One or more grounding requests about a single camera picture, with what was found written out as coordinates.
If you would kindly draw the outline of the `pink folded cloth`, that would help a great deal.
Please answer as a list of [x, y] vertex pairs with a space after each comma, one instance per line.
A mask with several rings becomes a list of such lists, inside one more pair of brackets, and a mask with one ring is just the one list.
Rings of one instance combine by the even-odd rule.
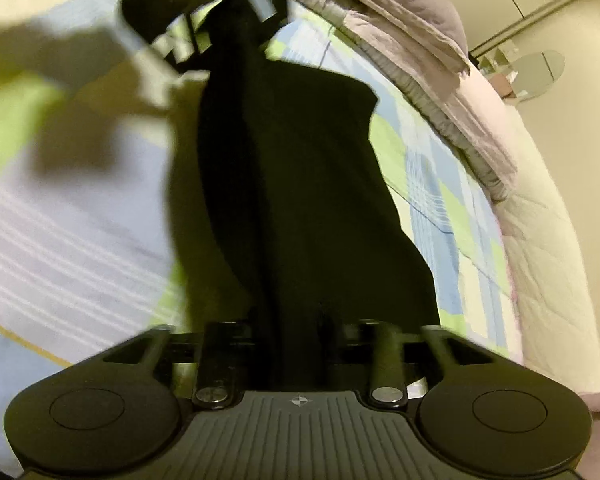
[[460, 16], [449, 0], [354, 0], [364, 20], [396, 44], [380, 52], [424, 86], [441, 107], [470, 107], [471, 62]]

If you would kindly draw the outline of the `black trousers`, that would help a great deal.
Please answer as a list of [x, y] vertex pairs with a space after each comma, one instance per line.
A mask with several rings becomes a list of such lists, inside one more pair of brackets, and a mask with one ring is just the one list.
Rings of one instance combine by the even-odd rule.
[[267, 389], [339, 384], [349, 327], [372, 396], [402, 398], [403, 339], [438, 322], [434, 279], [370, 145], [364, 82], [270, 61], [248, 0], [204, 20], [196, 155], [215, 243], [247, 296], [225, 349]]

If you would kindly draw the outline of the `cream padded headboard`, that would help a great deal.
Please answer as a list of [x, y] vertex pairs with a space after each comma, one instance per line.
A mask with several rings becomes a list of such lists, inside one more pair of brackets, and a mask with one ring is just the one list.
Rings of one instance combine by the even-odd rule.
[[516, 108], [478, 68], [463, 88], [488, 124], [489, 141], [517, 168], [513, 191], [494, 209], [515, 287], [524, 362], [578, 393], [598, 393], [600, 336], [564, 200]]

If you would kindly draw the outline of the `checkered bed sheet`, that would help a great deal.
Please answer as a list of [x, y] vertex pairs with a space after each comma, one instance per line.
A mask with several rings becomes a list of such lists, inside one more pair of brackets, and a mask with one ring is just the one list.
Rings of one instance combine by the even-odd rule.
[[[32, 382], [151, 325], [185, 328], [164, 188], [178, 78], [119, 0], [0, 0], [0, 472], [3, 430]], [[513, 284], [489, 195], [461, 152], [322, 18], [298, 4], [268, 48], [364, 81], [372, 140], [402, 228], [426, 258], [442, 324], [521, 356]]]

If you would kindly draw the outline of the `white striped duvet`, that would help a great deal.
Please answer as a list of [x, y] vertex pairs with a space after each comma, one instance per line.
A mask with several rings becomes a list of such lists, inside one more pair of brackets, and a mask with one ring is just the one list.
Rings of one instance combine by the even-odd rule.
[[380, 40], [389, 47], [396, 43], [382, 30], [364, 20], [366, 6], [354, 0], [297, 0], [304, 6], [335, 26], [336, 31], [362, 51], [402, 94], [424, 116], [437, 133], [460, 150], [472, 172], [492, 200], [505, 200], [515, 186], [517, 168], [513, 159], [488, 139], [489, 127], [477, 109], [441, 107], [439, 101], [430, 96], [424, 86], [404, 73], [400, 67], [380, 52]]

